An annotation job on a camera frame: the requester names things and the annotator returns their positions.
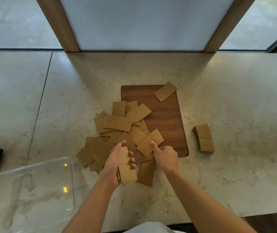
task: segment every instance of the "person's right hand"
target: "person's right hand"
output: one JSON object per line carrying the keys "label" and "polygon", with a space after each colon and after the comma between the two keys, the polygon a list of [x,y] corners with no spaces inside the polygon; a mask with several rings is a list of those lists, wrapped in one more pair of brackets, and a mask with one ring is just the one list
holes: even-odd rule
{"label": "person's right hand", "polygon": [[151,142],[154,151],[156,163],[161,170],[167,174],[169,172],[178,172],[177,152],[171,146],[158,148],[156,143]]}

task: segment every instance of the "hand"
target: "hand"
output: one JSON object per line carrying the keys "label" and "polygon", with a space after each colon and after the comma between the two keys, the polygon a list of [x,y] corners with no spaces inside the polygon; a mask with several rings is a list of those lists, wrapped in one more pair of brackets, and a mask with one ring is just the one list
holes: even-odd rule
{"label": "hand", "polygon": [[[120,184],[120,182],[117,179],[117,168],[118,168],[118,159],[117,159],[117,153],[122,147],[122,145],[126,144],[126,140],[121,141],[115,147],[111,150],[111,154],[107,158],[104,166],[103,173],[101,175],[101,180],[112,188],[112,191],[114,191]],[[133,158],[133,152],[129,151],[129,156],[131,157],[130,160],[132,162],[132,167],[135,168],[134,158]]]}
{"label": "hand", "polygon": [[153,141],[151,142],[151,147],[154,151],[156,163],[165,174],[178,172],[177,152],[173,147],[164,146],[158,148]]}

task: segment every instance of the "person's left hand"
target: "person's left hand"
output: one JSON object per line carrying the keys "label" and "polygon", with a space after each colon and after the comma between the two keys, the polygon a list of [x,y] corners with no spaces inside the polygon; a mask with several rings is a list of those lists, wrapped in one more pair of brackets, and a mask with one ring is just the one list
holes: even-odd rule
{"label": "person's left hand", "polygon": [[[122,147],[122,145],[126,144],[126,140],[121,141],[115,147],[111,150],[111,154],[107,158],[104,166],[104,170],[102,173],[101,178],[103,181],[107,181],[109,186],[114,191],[119,185],[120,182],[117,179],[117,169],[118,169],[118,159],[117,159],[117,153]],[[134,158],[133,158],[133,152],[129,151],[129,156],[131,157],[130,160],[132,162],[132,168],[135,168],[134,164]]]}

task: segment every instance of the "forearm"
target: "forearm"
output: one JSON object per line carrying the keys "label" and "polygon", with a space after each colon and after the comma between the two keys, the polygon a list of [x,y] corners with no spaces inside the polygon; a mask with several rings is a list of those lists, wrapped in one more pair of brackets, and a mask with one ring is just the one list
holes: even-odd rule
{"label": "forearm", "polygon": [[179,172],[169,172],[166,176],[199,233],[256,232]]}
{"label": "forearm", "polygon": [[100,233],[113,189],[100,177],[63,233]]}

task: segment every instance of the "dark floor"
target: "dark floor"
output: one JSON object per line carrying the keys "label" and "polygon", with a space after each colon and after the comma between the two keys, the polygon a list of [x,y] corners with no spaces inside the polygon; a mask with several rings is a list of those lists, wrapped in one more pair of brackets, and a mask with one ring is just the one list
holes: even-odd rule
{"label": "dark floor", "polygon": [[[277,213],[248,216],[245,220],[258,233],[277,233]],[[183,231],[186,233],[197,233],[195,226],[192,223],[168,225],[172,230]],[[124,231],[114,231],[111,233],[121,233]]]}

